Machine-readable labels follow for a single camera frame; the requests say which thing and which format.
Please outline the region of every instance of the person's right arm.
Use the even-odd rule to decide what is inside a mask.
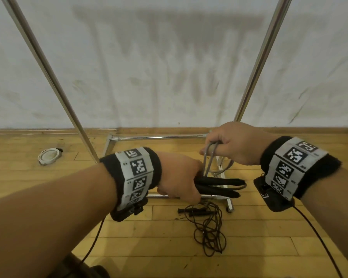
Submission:
[[[260,165],[264,150],[278,137],[244,123],[228,122],[209,133],[206,144],[221,140],[216,155],[244,165]],[[340,168],[318,180],[301,201],[348,259],[348,171]]]

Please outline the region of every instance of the person's left hand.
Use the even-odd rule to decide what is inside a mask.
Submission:
[[[162,167],[157,192],[170,198],[179,197],[192,205],[198,204],[201,195],[193,180],[202,171],[202,162],[178,153],[156,152],[156,154]]]

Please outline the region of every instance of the black wristband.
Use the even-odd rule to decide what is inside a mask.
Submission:
[[[150,148],[144,147],[144,149],[148,152],[149,158],[151,159],[151,163],[153,166],[153,177],[149,189],[152,189],[158,186],[161,180],[162,168],[161,162],[158,155]],[[100,162],[106,167],[107,171],[113,177],[116,183],[116,191],[117,191],[117,204],[118,207],[121,204],[122,196],[124,195],[124,183],[126,181],[119,159],[116,154],[107,155],[100,159]]]
[[[273,141],[262,154],[260,158],[260,167],[265,174],[268,174],[269,164],[272,160],[277,149],[279,149],[285,142],[292,139],[291,136],[282,136],[277,140]],[[297,190],[294,193],[294,197],[300,199],[306,190],[316,181],[321,178],[328,177],[329,175],[336,172],[341,166],[339,161],[334,156],[327,154],[318,160],[315,164],[309,168],[301,181],[298,183]]]

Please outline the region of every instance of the wristband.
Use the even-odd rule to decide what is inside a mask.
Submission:
[[[116,152],[100,159],[114,178],[117,205],[113,212],[132,207],[142,201],[149,189],[161,180],[161,162],[147,147]]]
[[[313,183],[340,166],[326,151],[290,136],[272,142],[260,159],[266,183],[289,201],[293,196],[300,199]]]

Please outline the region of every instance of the white round object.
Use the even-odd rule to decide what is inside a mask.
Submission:
[[[54,163],[58,158],[60,158],[60,156],[62,156],[62,150],[59,150],[58,148],[49,148],[41,151],[37,160],[40,165],[45,166]]]

